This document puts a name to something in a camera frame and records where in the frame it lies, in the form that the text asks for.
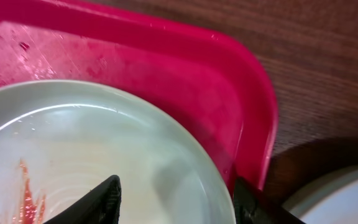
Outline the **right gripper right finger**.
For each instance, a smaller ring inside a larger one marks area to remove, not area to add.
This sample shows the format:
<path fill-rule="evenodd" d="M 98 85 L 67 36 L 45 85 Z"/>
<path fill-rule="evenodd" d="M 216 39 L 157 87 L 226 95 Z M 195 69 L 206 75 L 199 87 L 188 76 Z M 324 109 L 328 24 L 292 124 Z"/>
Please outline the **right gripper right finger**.
<path fill-rule="evenodd" d="M 305 224 L 242 177 L 234 184 L 233 205 L 237 224 Z"/>

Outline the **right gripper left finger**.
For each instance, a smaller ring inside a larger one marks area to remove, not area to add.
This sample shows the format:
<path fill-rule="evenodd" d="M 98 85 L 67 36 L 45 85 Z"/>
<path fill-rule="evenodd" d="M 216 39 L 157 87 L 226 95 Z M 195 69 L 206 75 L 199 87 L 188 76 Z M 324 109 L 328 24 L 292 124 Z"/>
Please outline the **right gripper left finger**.
<path fill-rule="evenodd" d="M 45 224 L 118 224 L 121 197 L 120 178 L 112 175 Z"/>

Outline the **light blue plate top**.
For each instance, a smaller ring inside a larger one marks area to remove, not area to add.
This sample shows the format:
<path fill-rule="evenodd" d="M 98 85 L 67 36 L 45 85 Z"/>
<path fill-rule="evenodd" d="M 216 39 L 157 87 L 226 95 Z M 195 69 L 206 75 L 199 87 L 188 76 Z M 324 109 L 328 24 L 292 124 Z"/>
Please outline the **light blue plate top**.
<path fill-rule="evenodd" d="M 44 223 L 112 175 L 120 223 L 234 223 L 216 166 L 169 115 L 79 81 L 0 88 L 0 223 Z"/>

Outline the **light blue plate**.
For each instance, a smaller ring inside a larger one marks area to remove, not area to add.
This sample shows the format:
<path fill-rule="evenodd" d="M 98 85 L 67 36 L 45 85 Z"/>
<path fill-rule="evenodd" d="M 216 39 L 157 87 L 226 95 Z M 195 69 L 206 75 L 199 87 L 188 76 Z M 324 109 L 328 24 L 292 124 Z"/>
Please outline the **light blue plate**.
<path fill-rule="evenodd" d="M 305 223 L 358 223 L 358 166 L 314 180 L 288 198 L 283 208 Z"/>
<path fill-rule="evenodd" d="M 44 223 L 112 175 L 120 223 L 234 223 L 216 166 L 169 115 L 79 81 L 0 88 L 0 223 Z"/>

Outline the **light blue plate bottom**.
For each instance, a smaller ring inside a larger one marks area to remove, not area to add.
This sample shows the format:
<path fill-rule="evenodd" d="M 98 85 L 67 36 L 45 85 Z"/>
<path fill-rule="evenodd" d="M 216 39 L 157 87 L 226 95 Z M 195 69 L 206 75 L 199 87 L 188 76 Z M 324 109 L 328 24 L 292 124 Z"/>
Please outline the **light blue plate bottom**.
<path fill-rule="evenodd" d="M 358 166 L 314 180 L 288 198 L 283 208 L 305 223 L 358 223 Z"/>

